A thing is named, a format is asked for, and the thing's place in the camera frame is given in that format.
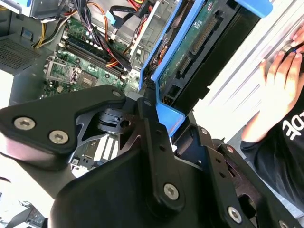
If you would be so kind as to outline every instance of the silver screw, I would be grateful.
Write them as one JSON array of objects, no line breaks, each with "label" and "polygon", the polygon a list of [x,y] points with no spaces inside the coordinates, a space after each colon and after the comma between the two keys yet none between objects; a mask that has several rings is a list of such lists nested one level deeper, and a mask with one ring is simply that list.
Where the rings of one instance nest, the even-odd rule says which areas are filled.
[{"label": "silver screw", "polygon": [[287,224],[284,223],[283,221],[279,221],[279,224],[281,228],[288,228]]},{"label": "silver screw", "polygon": [[203,132],[204,134],[208,134],[208,132],[205,128],[201,128],[201,132]]},{"label": "silver screw", "polygon": [[227,146],[227,150],[228,150],[230,153],[233,153],[233,149],[232,149],[230,146]]},{"label": "silver screw", "polygon": [[171,200],[177,200],[179,198],[179,191],[172,184],[165,184],[165,186],[163,187],[163,191],[165,192],[166,196],[168,196]]},{"label": "silver screw", "polygon": [[228,213],[233,221],[240,224],[242,222],[242,217],[238,210],[236,210],[234,207],[228,207]]},{"label": "silver screw", "polygon": [[20,130],[28,131],[33,129],[36,126],[36,123],[30,118],[20,117],[14,121],[14,125]]},{"label": "silver screw", "polygon": [[117,96],[117,97],[120,97],[120,96],[121,96],[119,92],[114,91],[114,90],[112,91],[112,94],[113,94],[114,96]]},{"label": "silver screw", "polygon": [[48,138],[55,144],[65,144],[68,141],[68,135],[63,131],[52,131]]},{"label": "silver screw", "polygon": [[148,105],[148,106],[152,106],[151,102],[148,101],[148,100],[145,100],[144,103],[145,103],[146,105]]}]

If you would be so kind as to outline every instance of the person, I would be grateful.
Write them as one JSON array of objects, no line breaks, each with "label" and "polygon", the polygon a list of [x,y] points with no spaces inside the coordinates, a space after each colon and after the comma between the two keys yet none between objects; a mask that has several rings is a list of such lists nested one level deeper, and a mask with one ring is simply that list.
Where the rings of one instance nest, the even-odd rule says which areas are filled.
[{"label": "person", "polygon": [[[304,42],[304,26],[292,36],[292,46]],[[304,46],[284,59],[280,51],[266,72],[260,64],[260,111],[242,133],[241,150],[257,174],[304,212]]]}]

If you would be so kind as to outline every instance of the black t-shirt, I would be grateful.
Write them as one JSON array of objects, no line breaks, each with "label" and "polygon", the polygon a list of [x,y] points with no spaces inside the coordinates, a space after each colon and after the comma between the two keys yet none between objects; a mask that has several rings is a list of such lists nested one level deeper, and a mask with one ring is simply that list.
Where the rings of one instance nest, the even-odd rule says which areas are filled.
[{"label": "black t-shirt", "polygon": [[241,143],[257,174],[304,212],[304,92],[294,108],[258,143]]}]

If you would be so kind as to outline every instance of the hand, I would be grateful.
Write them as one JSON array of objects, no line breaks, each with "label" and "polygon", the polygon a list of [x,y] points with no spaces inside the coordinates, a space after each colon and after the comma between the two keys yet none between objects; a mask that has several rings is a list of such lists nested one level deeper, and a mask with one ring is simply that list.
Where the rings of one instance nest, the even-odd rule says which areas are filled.
[{"label": "hand", "polygon": [[[300,29],[295,33],[291,35],[291,39],[293,42],[291,43],[291,46],[295,47],[301,43],[304,43],[304,23],[301,25]],[[297,53],[304,53],[304,45],[297,49]]]},{"label": "hand", "polygon": [[266,61],[260,65],[263,95],[259,115],[271,125],[290,112],[304,85],[304,75],[299,76],[302,54],[290,53],[282,62],[283,57],[284,52],[279,52],[267,74]]}]

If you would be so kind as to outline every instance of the vent grille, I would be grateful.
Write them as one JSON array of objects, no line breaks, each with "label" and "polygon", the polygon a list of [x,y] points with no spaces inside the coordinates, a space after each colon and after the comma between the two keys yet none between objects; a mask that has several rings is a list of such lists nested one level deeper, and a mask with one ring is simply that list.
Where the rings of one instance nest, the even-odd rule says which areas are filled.
[{"label": "vent grille", "polygon": [[0,64],[17,70],[40,55],[11,39],[0,40]]}]

